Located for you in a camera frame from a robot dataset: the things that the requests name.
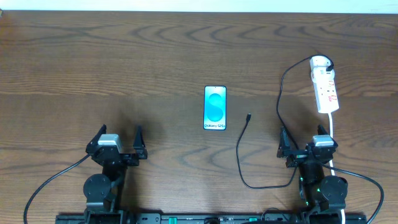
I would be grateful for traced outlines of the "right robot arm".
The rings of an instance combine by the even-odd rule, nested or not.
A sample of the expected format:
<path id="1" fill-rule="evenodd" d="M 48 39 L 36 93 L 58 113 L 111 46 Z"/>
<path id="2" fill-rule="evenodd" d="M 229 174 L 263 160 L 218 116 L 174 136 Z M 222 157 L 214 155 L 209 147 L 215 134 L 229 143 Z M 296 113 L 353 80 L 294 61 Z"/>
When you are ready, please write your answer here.
<path id="1" fill-rule="evenodd" d="M 277 157 L 285 158 L 288 168 L 299 170 L 300 196 L 307 203 L 307 208 L 300 214 L 304 223 L 346 223 L 347 180 L 325 175 L 323 170 L 333 159 L 337 147 L 336 141 L 321 125 L 318 134 L 304 149 L 292 149 L 287 130 L 280 129 Z"/>

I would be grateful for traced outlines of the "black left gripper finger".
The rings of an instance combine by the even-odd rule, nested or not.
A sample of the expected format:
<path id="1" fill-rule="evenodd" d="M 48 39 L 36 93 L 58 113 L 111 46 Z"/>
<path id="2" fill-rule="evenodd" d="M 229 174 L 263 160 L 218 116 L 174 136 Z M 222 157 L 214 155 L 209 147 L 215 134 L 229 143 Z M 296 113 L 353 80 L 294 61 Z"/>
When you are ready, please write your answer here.
<path id="1" fill-rule="evenodd" d="M 136 137 L 135 137 L 134 143 L 133 143 L 133 148 L 134 148 L 136 155 L 139 159 L 147 159 L 148 153 L 147 153 L 146 145 L 144 143 L 141 126 L 137 127 Z"/>
<path id="2" fill-rule="evenodd" d="M 94 138 L 92 140 L 90 140 L 89 143 L 87 144 L 86 150 L 85 150 L 85 152 L 87 154 L 94 154 L 100 148 L 98 141 L 100 140 L 100 137 L 103 134 L 106 134 L 106 125 L 105 124 L 102 125 L 102 127 L 100 127 L 99 131 L 94 136 Z"/>

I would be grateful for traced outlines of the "Samsung Galaxy smartphone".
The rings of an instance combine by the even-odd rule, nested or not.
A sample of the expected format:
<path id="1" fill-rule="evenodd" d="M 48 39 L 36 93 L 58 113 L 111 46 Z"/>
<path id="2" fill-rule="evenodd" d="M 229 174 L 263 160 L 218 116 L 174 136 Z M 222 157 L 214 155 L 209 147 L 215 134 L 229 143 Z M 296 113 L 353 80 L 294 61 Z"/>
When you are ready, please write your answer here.
<path id="1" fill-rule="evenodd" d="M 203 129 L 224 131 L 226 129 L 225 86 L 206 86 L 204 92 Z"/>

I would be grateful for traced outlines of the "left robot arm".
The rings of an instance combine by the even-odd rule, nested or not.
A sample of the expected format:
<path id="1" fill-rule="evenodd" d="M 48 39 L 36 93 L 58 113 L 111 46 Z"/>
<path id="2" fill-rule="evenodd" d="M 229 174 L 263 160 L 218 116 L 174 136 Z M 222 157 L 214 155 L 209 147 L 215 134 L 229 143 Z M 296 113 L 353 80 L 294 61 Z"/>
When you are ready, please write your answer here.
<path id="1" fill-rule="evenodd" d="M 102 167 L 102 173 L 90 176 L 84 183 L 84 223 L 136 222 L 136 216 L 121 209 L 120 203 L 127 169 L 138 166 L 139 161 L 148 156 L 140 126 L 137 127 L 133 149 L 133 153 L 122 153 L 119 135 L 108 134 L 106 125 L 102 125 L 87 144 L 86 153 Z"/>

